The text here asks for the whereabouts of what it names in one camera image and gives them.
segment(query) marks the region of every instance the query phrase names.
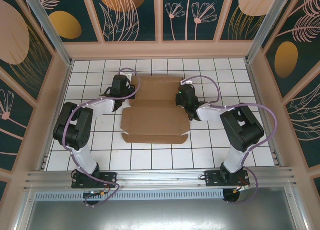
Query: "dark teal panel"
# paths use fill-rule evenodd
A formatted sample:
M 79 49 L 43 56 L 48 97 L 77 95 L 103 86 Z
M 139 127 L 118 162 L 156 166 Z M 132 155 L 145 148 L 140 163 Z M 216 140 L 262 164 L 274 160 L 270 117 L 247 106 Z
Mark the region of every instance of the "dark teal panel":
M 100 22 L 101 31 L 104 32 L 105 14 L 100 4 L 106 10 L 108 10 L 108 7 L 101 0 L 93 0 L 93 4 L 95 7 L 96 14 L 98 16 L 98 20 Z M 118 40 L 121 40 L 121 42 L 155 41 L 156 40 L 155 0 L 144 0 L 143 4 L 140 7 L 138 7 L 136 10 L 137 10 L 137 19 L 139 22 L 139 30 L 138 30 L 137 36 L 136 34 L 130 34 L 130 31 L 129 31 L 130 27 L 129 26 L 124 27 L 124 21 L 122 20 L 118 24 L 119 28 L 118 28 L 118 31 L 115 31 L 116 32 L 115 36 L 111 34 L 110 35 L 111 37 L 109 37 L 108 39 L 104 35 L 104 40 L 106 42 L 116 42 Z M 117 16 L 114 10 L 110 9 L 109 16 L 112 19 L 112 22 L 116 23 Z
M 295 6 L 293 12 L 299 8 L 297 12 L 292 14 L 282 29 L 280 30 L 277 38 L 272 43 L 270 49 L 266 53 L 266 57 L 274 74 L 274 78 L 277 82 L 277 85 L 280 89 L 282 96 L 286 96 L 290 90 L 320 61 L 320 51 L 319 51 L 319 41 L 320 36 L 315 35 L 315 38 L 309 38 L 308 41 L 295 40 L 293 36 L 293 29 L 299 21 L 299 19 L 306 17 L 306 13 L 303 8 L 300 8 L 304 4 L 305 0 L 299 0 Z M 318 20 L 319 25 L 319 14 L 315 16 Z M 298 50 L 298 60 L 295 66 L 294 71 L 286 78 L 281 78 L 277 75 L 275 69 L 275 58 L 278 51 L 278 48 L 284 42 L 293 43 Z
M 263 44 L 262 44 L 262 47 L 265 48 L 266 44 L 268 43 L 271 35 L 274 33 L 274 30 L 276 28 L 276 26 L 279 24 L 280 20 L 282 19 L 283 15 L 285 14 L 287 8 L 289 7 L 290 3 L 291 3 L 292 0 L 288 0 L 285 4 L 285 6 L 283 7 L 278 19 L 276 20 L 275 24 L 273 25 L 272 29 L 270 30 L 269 34 L 266 36 Z
M 181 6 L 176 8 L 176 5 L 174 5 L 173 7 L 173 4 L 181 4 Z M 213 7 L 215 10 L 213 10 L 212 8 L 209 9 L 211 4 L 213 4 Z M 186 40 L 186 19 L 188 19 L 187 39 L 189 41 L 213 40 L 215 37 L 215 33 L 216 33 L 216 29 L 217 29 L 223 4 L 224 4 L 224 0 L 190 0 L 188 14 L 187 14 L 188 0 L 163 0 L 163 40 L 173 41 L 175 37 L 176 41 L 185 41 Z M 166 5 L 167 5 L 167 8 L 171 7 L 171 10 L 169 10 L 169 13 L 171 14 L 174 13 L 173 15 L 176 16 L 175 18 L 172 18 L 172 24 L 171 24 L 171 18 L 169 17 L 166 9 Z M 199 17 L 201 17 L 201 19 L 203 19 L 204 21 L 208 21 L 208 22 L 202 22 L 198 24 L 196 29 L 195 19 L 200 19 Z
M 2 80 L 0 102 L 0 168 L 11 171 L 34 109 Z
M 38 99 L 39 92 L 45 80 L 52 55 L 41 41 L 36 30 L 32 27 L 15 0 L 3 0 L 14 7 L 23 17 L 29 27 L 30 47 L 26 59 L 19 65 L 10 65 L 0 59 L 2 67 L 18 84 L 20 84 L 34 99 Z
M 0 203 L 1 203 L 2 196 L 5 193 L 6 186 L 7 186 L 7 183 L 5 181 L 0 181 Z
M 320 75 L 287 105 L 296 136 L 309 168 L 320 164 Z
M 314 180 L 315 187 L 318 190 L 318 194 L 320 196 L 320 177 L 317 177 L 317 178 L 315 178 L 313 180 Z
M 239 0 L 233 0 L 221 40 L 253 40 L 265 17 L 245 15 L 239 8 Z
M 27 7 L 29 8 L 29 11 L 31 12 L 33 18 L 35 19 L 35 21 L 38 23 L 38 25 L 41 27 L 41 23 L 39 22 L 38 18 L 36 17 L 36 15 L 34 14 L 34 12 L 31 10 L 30 6 L 27 4 L 27 1 L 26 0 L 23 0 L 24 3 L 27 5 Z M 44 35 L 46 36 L 46 38 L 49 40 L 51 46 L 53 47 L 54 50 L 56 50 L 55 46 L 53 45 L 53 43 L 51 42 L 47 32 L 42 28 L 42 31 L 44 33 Z
M 82 33 L 79 37 L 75 39 L 61 37 L 63 42 L 78 43 L 98 41 L 84 0 L 61 0 L 53 10 L 46 9 L 48 15 L 57 11 L 64 11 L 74 16 L 82 28 Z

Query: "flattened cardboard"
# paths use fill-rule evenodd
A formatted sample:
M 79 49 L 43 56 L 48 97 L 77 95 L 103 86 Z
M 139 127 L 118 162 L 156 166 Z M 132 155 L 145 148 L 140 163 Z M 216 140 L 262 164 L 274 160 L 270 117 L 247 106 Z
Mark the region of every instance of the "flattened cardboard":
M 141 84 L 131 107 L 123 109 L 121 129 L 127 143 L 183 144 L 190 131 L 185 110 L 176 106 L 182 77 L 141 76 Z M 132 84 L 138 85 L 138 78 Z

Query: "robotic arm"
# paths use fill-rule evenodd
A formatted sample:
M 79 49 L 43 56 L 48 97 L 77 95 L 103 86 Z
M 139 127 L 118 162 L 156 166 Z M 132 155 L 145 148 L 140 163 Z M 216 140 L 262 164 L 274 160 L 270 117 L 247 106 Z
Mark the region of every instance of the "robotic arm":
M 220 175 L 226 183 L 234 181 L 234 176 L 243 170 L 243 160 L 248 148 L 257 144 L 265 135 L 249 107 L 240 106 L 231 110 L 214 108 L 209 103 L 198 100 L 192 84 L 183 83 L 176 95 L 176 105 L 184 107 L 191 121 L 223 123 L 231 147 L 220 167 Z
M 112 86 L 102 96 L 123 98 L 131 95 L 136 89 L 135 86 L 131 85 L 131 78 L 132 74 L 130 73 L 121 72 L 119 75 L 115 75 Z M 72 122 L 67 129 L 65 142 L 71 150 L 71 154 L 85 172 L 97 179 L 103 179 L 103 176 L 101 176 L 99 164 L 93 159 L 90 147 L 88 146 L 92 121 L 102 115 L 115 112 L 123 105 L 124 101 L 101 98 L 100 101 L 94 104 L 82 107 L 73 116 Z M 75 103 L 65 103 L 55 125 L 53 138 L 58 140 L 61 145 L 63 145 L 63 134 L 67 121 L 77 106 Z M 98 182 L 88 178 L 78 166 L 72 178 L 74 183 L 81 182 L 82 188 L 94 188 L 99 185 Z

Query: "aluminum frame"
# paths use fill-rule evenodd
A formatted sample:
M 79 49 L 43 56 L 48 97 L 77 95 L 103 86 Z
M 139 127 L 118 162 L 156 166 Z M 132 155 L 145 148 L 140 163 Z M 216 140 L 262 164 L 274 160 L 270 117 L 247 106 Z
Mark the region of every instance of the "aluminum frame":
M 249 49 L 246 59 L 248 63 L 251 63 L 256 55 L 258 54 L 262 44 L 266 40 L 269 32 L 271 31 L 272 27 L 276 23 L 278 17 L 281 14 L 281 11 L 288 0 L 274 0 L 272 6 L 270 7 L 270 11 L 266 15 L 263 23 L 261 24 L 254 40 Z
M 296 184 L 290 167 L 252 167 L 251 169 L 257 176 L 261 188 L 289 187 Z M 117 171 L 117 182 L 121 185 L 122 191 L 208 189 L 204 180 L 199 179 L 199 176 L 207 170 L 219 171 L 220 169 Z M 30 172 L 24 191 L 77 191 L 77 189 L 71 188 L 70 175 L 71 171 Z M 210 188 L 232 189 L 234 186 Z
M 50 38 L 52 44 L 56 48 L 57 52 L 60 54 L 61 58 L 65 64 L 71 64 L 71 57 L 69 56 L 67 49 L 65 48 L 64 43 L 62 42 L 60 36 L 58 35 L 55 27 L 51 23 L 49 16 L 45 9 L 42 7 L 39 0 L 26 0 L 29 6 L 31 7 L 34 15 L 40 21 L 43 29 Z
M 248 72 L 248 75 L 249 75 L 249 78 L 250 78 L 250 82 L 251 82 L 251 85 L 252 85 L 252 89 L 253 89 L 253 93 L 254 93 L 256 102 L 258 104 L 261 104 L 261 105 L 265 106 L 264 100 L 261 97 L 262 96 L 261 95 L 261 91 L 260 91 L 258 85 L 256 84 L 257 79 L 256 79 L 256 76 L 255 76 L 255 72 L 252 70 L 250 63 L 248 63 L 247 61 L 245 61 L 245 66 L 246 66 L 246 69 L 247 69 L 247 72 Z M 265 131 L 267 136 L 270 136 L 272 131 L 273 131 L 273 127 L 272 127 L 269 115 L 267 114 L 267 111 L 261 110 L 260 108 L 259 108 L 259 112 L 260 112 L 262 121 L 264 123 L 263 124 L 264 125 L 264 131 Z M 269 144 L 270 144 L 270 149 L 275 152 L 276 159 L 278 161 L 279 166 L 284 167 L 285 164 L 284 164 L 283 158 L 281 157 L 281 153 L 280 153 L 277 141 L 274 138 L 272 138 L 272 139 L 269 140 Z
M 299 191 L 296 187 L 285 187 L 285 195 L 291 210 L 292 218 L 296 229 L 312 230 L 314 229 L 308 219 L 306 209 L 302 203 Z
M 70 78 L 70 75 L 72 73 L 73 67 L 74 67 L 74 61 L 72 61 L 69 66 L 67 66 L 66 71 L 65 71 L 65 79 L 64 79 L 64 82 L 63 82 L 63 85 L 62 85 L 62 89 L 59 92 L 58 102 L 55 105 L 55 111 L 54 111 L 55 113 L 54 113 L 54 115 L 52 116 L 52 119 L 51 119 L 50 129 L 49 129 L 48 134 L 47 134 L 47 136 L 45 138 L 45 142 L 44 142 L 43 150 L 42 150 L 42 156 L 39 158 L 39 162 L 37 163 L 37 168 L 36 169 L 38 169 L 39 171 L 42 169 L 46 154 L 48 154 L 49 151 L 50 151 L 54 128 L 55 128 L 56 122 L 57 122 L 57 120 L 59 118 L 59 115 L 60 115 L 60 109 L 61 109 L 62 104 L 64 102 L 64 96 L 65 96 L 66 91 L 67 91 L 69 78 Z

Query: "mounting plate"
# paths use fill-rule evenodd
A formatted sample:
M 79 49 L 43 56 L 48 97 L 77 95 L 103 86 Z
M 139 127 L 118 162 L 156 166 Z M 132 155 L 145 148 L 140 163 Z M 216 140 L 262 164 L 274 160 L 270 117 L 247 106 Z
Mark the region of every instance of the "mounting plate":
M 99 176 L 100 180 L 106 182 L 117 182 L 117 173 L 116 172 L 101 172 Z M 109 184 L 111 189 L 115 189 L 116 185 Z M 99 181 L 95 181 L 84 174 L 79 173 L 78 171 L 74 173 L 72 179 L 72 189 L 104 189 L 105 184 Z
M 243 185 L 243 180 L 245 183 L 250 185 L 248 172 L 246 170 L 240 170 L 232 175 L 232 180 L 226 182 L 221 174 L 220 170 L 216 171 L 205 171 L 205 184 L 207 187 L 230 187 L 230 186 L 241 186 Z

